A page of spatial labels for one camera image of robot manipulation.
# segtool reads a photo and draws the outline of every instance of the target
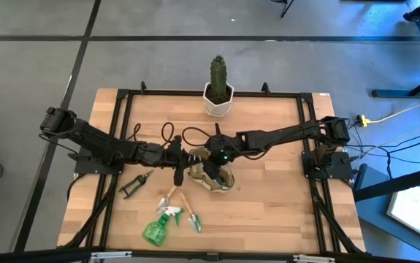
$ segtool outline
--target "cactus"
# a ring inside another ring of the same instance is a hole
[[[217,55],[211,62],[211,89],[208,99],[214,104],[226,102],[226,63],[224,58]]]

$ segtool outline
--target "wooden handle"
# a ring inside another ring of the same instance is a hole
[[[182,202],[183,202],[183,204],[186,206],[188,213],[189,213],[189,214],[191,214],[191,215],[193,215],[193,214],[194,214],[194,212],[192,211],[192,208],[191,208],[191,207],[190,207],[190,205],[188,204],[188,201],[187,201],[187,199],[186,199],[185,194],[183,194],[182,192],[180,192],[180,197],[182,197]]]
[[[169,190],[169,193],[167,193],[167,198],[171,198],[175,192],[175,189],[177,189],[177,186],[172,186],[171,190]]]

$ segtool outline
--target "plant pot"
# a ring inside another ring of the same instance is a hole
[[[226,113],[229,112],[232,103],[232,97],[234,96],[234,87],[230,84],[226,83],[226,86],[231,89],[231,99],[228,102],[224,102],[221,104],[214,104],[212,103],[205,94],[207,93],[207,88],[210,86],[210,83],[206,83],[205,90],[203,91],[203,104],[205,105],[205,109],[207,114],[212,117],[223,117]]]

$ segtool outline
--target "spray bottle nozzle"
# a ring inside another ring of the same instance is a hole
[[[181,207],[161,207],[158,213],[165,213],[168,216],[174,216],[175,223],[179,226],[179,216],[184,211]]]

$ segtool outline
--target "yellow cable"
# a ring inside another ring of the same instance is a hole
[[[404,137],[408,137],[408,136],[410,136],[410,135],[413,135],[413,134],[416,134],[416,133],[419,133],[419,132],[420,132],[420,129],[415,130],[415,131],[412,131],[411,133],[408,133],[408,134],[405,134],[405,135],[401,135],[401,136],[399,136],[399,137],[397,137],[397,138],[395,138],[395,139],[393,139],[393,140],[391,140],[391,141],[384,142],[384,143],[382,143],[382,144],[380,144],[380,145],[374,146],[374,147],[372,147],[371,149],[367,150],[367,151],[363,154],[363,156],[367,155],[367,154],[368,154],[371,150],[373,150],[373,149],[379,148],[379,147],[381,147],[381,146],[387,145],[387,144],[389,144],[389,143],[391,143],[391,142],[394,142],[394,141],[400,140],[400,139],[402,139],[402,138],[404,138]]]
[[[416,108],[417,108],[417,107],[419,107],[419,106],[420,106],[420,104],[418,104],[418,105],[416,105],[416,106],[409,107],[408,109],[404,109],[404,110],[402,110],[402,111],[400,111],[400,112],[398,112],[398,113],[391,114],[391,115],[390,115],[390,116],[388,116],[388,117],[385,117],[385,118],[382,118],[382,119],[380,119],[380,120],[376,120],[376,121],[371,121],[371,120],[369,120],[369,119],[365,119],[365,123],[379,123],[379,122],[382,122],[382,121],[386,121],[386,120],[388,120],[388,119],[390,119],[390,118],[393,118],[394,116],[399,115],[399,114],[401,114],[401,113],[403,113],[403,112],[406,112],[406,111],[409,111],[409,110],[412,110],[412,109],[416,109]]]

